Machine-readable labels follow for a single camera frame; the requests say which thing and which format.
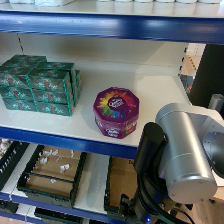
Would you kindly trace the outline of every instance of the black plastic crate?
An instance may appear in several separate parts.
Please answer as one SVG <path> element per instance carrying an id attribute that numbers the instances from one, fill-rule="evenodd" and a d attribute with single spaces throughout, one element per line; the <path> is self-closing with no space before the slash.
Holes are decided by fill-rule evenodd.
<path id="1" fill-rule="evenodd" d="M 0 200 L 0 211 L 1 212 L 15 214 L 18 209 L 18 206 L 19 206 L 19 204 Z"/>
<path id="2" fill-rule="evenodd" d="M 114 167 L 113 160 L 116 160 L 116 165 L 120 166 L 119 168 Z M 124 175 L 123 178 L 129 179 L 129 183 L 127 183 L 127 191 L 122 191 L 122 188 L 120 188 L 118 185 L 122 183 L 122 181 L 119 181 L 119 178 L 117 178 L 118 185 L 113 183 L 113 186 L 117 188 L 117 191 L 121 191 L 120 194 L 117 192 L 116 196 L 118 197 L 116 199 L 116 203 L 114 202 L 114 199 L 111 196 L 111 187 L 112 187 L 112 180 L 111 180 L 111 171 L 113 169 L 116 169 L 117 173 L 122 173 Z M 125 176 L 125 172 L 132 172 L 131 176 Z M 132 190 L 130 191 L 130 181 L 133 182 Z M 111 219 L 117 219 L 117 220 L 123 220 L 124 217 L 119 213 L 119 205 L 120 205 L 120 197 L 122 194 L 127 194 L 129 196 L 129 200 L 131 200 L 135 192 L 137 190 L 137 174 L 134 171 L 133 168 L 133 160 L 129 159 L 122 159 L 122 158 L 116 158 L 116 157 L 110 157 L 109 166 L 108 166 L 108 174 L 107 174 L 107 182 L 106 182 L 106 190 L 104 195 L 104 210 L 107 212 L 107 216 Z M 127 219 L 127 222 L 129 223 L 141 223 L 137 216 L 129 217 Z"/>
<path id="3" fill-rule="evenodd" d="M 42 208 L 36 208 L 34 215 L 51 224 L 82 224 L 83 222 L 83 218 Z"/>
<path id="4" fill-rule="evenodd" d="M 99 221 L 95 221 L 95 220 L 89 220 L 89 224 L 108 224 L 106 222 L 99 222 Z"/>
<path id="5" fill-rule="evenodd" d="M 44 147 L 45 146 L 43 145 L 37 146 L 37 149 L 35 150 L 30 161 L 27 163 L 25 170 L 23 171 L 22 175 L 19 178 L 19 181 L 17 183 L 17 189 L 19 191 L 23 191 L 31 200 L 40 201 L 40 202 L 44 202 L 48 204 L 60 205 L 67 208 L 72 208 L 75 202 L 75 198 L 76 198 L 76 194 L 77 194 L 78 186 L 79 186 L 79 181 L 80 181 L 82 170 L 85 164 L 86 153 L 81 153 L 78 166 L 76 169 L 76 173 L 74 173 L 74 179 L 72 181 L 69 181 L 66 179 L 61 179 L 61 178 L 57 178 L 57 177 L 53 177 L 49 175 L 32 173 L 32 171 L 35 169 L 37 161 L 43 154 Z M 68 183 L 69 185 L 72 185 L 72 189 L 70 190 L 69 188 L 70 190 L 69 196 L 61 195 L 55 192 L 49 193 L 44 190 L 31 189 L 27 187 L 26 184 L 29 183 L 29 179 L 35 176 L 37 176 L 38 178 L 43 178 L 42 180 L 44 181 L 49 181 L 49 179 L 54 179 L 58 181 L 58 183 L 61 183 L 61 184 Z"/>
<path id="6" fill-rule="evenodd" d="M 20 161 L 29 143 L 14 141 L 0 159 L 0 190 L 8 181 L 17 163 Z"/>

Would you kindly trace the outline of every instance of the black cable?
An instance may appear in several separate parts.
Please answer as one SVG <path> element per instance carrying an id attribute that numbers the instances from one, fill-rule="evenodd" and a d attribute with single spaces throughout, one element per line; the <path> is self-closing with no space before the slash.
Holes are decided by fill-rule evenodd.
<path id="1" fill-rule="evenodd" d="M 144 181 L 143 181 L 143 175 L 138 175 L 137 176 L 137 181 L 138 181 L 138 187 L 143 190 L 144 194 L 146 195 L 147 199 L 150 201 L 151 205 L 154 207 L 156 211 L 158 211 L 162 216 L 164 216 L 166 219 L 169 221 L 175 223 L 175 224 L 189 224 L 187 222 L 181 221 L 174 216 L 171 216 L 167 212 L 165 212 L 162 208 L 160 208 L 159 205 L 151 198 L 149 195 L 148 191 L 146 190 Z"/>
<path id="2" fill-rule="evenodd" d="M 184 212 L 184 215 L 188 217 L 188 219 L 191 221 L 192 224 L 195 224 L 193 219 L 186 212 Z"/>

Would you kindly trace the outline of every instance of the upper shelf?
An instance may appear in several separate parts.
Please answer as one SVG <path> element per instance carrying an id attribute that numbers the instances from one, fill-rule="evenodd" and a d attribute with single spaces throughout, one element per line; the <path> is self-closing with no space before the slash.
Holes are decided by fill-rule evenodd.
<path id="1" fill-rule="evenodd" d="M 221 4 L 98 2 L 61 7 L 1 4 L 0 31 L 123 39 L 224 43 Z"/>
<path id="2" fill-rule="evenodd" d="M 82 71 L 82 75 L 82 93 L 72 117 L 10 111 L 0 99 L 0 137 L 134 159 L 144 125 L 155 122 L 166 104 L 189 104 L 179 77 L 100 70 Z M 124 139 L 102 135 L 95 124 L 95 98 L 109 87 L 130 89 L 140 100 L 137 128 Z"/>

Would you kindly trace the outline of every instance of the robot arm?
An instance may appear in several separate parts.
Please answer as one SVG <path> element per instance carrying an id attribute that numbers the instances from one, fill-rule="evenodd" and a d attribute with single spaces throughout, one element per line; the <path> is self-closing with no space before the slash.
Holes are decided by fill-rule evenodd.
<path id="1" fill-rule="evenodd" d="M 175 202 L 194 204 L 211 198 L 217 190 L 211 167 L 224 177 L 223 145 L 224 121 L 217 111 L 181 104 L 163 107 L 156 124 L 144 127 L 134 161 L 138 218 L 155 223 Z"/>

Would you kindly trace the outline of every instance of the shelf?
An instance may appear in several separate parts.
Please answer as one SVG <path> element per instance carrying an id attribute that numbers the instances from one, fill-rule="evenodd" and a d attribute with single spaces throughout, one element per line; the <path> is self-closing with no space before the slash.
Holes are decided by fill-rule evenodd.
<path id="1" fill-rule="evenodd" d="M 10 219 L 26 221 L 26 214 L 29 208 L 30 208 L 29 205 L 20 204 L 15 214 L 0 212 L 0 216 L 10 218 Z"/>
<path id="2" fill-rule="evenodd" d="M 0 31 L 224 43 L 224 3 L 77 0 L 61 7 L 0 5 Z"/>
<path id="3" fill-rule="evenodd" d="M 22 191 L 18 191 L 16 186 L 19 176 L 25 169 L 26 164 L 30 160 L 36 149 L 35 144 L 30 144 L 17 164 L 14 172 L 2 189 L 2 195 L 8 196 L 8 201 L 14 203 L 31 205 L 51 211 L 61 212 L 69 215 L 79 216 L 87 219 L 98 220 L 113 224 L 124 224 L 122 221 L 109 219 L 104 211 L 104 193 L 106 189 L 106 179 L 109 164 L 109 156 L 88 154 L 83 168 L 81 180 L 79 183 L 79 191 L 73 209 L 62 206 L 46 204 L 28 199 Z"/>
<path id="4" fill-rule="evenodd" d="M 0 136 L 134 159 L 144 125 L 154 122 L 156 114 L 166 104 L 189 104 L 179 77 L 93 70 L 82 75 L 82 93 L 72 117 L 10 111 L 0 99 Z M 136 131 L 124 139 L 103 136 L 95 124 L 95 98 L 99 92 L 112 86 L 130 89 L 140 100 Z"/>

